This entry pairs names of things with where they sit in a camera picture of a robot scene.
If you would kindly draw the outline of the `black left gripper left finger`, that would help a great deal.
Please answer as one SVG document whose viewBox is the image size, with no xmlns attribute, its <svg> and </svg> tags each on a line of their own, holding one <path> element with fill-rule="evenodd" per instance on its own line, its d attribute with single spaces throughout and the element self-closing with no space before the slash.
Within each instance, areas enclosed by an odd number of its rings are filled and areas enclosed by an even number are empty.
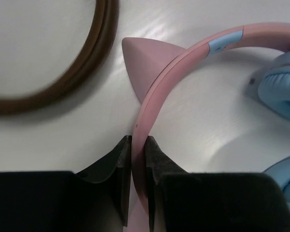
<svg viewBox="0 0 290 232">
<path fill-rule="evenodd" d="M 84 170 L 0 172 L 0 232 L 121 232 L 127 226 L 131 136 Z"/>
</svg>

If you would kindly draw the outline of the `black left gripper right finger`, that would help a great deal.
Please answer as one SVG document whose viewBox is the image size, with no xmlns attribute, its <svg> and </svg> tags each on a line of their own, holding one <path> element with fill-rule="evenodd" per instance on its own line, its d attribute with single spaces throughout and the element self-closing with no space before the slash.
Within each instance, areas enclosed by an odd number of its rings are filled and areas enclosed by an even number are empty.
<svg viewBox="0 0 290 232">
<path fill-rule="evenodd" d="M 145 143 L 152 232 L 290 232 L 290 172 L 188 173 Z"/>
</svg>

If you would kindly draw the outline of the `pink blue cat-ear headphones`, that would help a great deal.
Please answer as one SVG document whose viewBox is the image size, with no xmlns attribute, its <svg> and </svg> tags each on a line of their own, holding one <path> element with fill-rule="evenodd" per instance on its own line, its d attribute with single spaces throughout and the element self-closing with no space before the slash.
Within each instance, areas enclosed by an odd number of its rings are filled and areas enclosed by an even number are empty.
<svg viewBox="0 0 290 232">
<path fill-rule="evenodd" d="M 129 232 L 149 230 L 144 146 L 167 96 L 200 61 L 240 47 L 264 47 L 282 52 L 265 73 L 258 95 L 263 103 L 290 120 L 290 23 L 267 22 L 231 28 L 188 49 L 152 39 L 123 39 L 125 66 L 141 103 L 132 133 L 132 176 L 138 201 L 130 216 Z"/>
</svg>

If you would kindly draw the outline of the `brown silver headphones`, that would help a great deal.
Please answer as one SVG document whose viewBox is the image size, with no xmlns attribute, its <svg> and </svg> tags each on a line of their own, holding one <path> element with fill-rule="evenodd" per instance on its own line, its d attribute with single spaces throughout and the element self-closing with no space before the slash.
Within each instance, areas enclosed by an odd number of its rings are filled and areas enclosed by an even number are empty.
<svg viewBox="0 0 290 232">
<path fill-rule="evenodd" d="M 113 45 L 117 0 L 0 0 L 0 116 L 74 92 Z"/>
</svg>

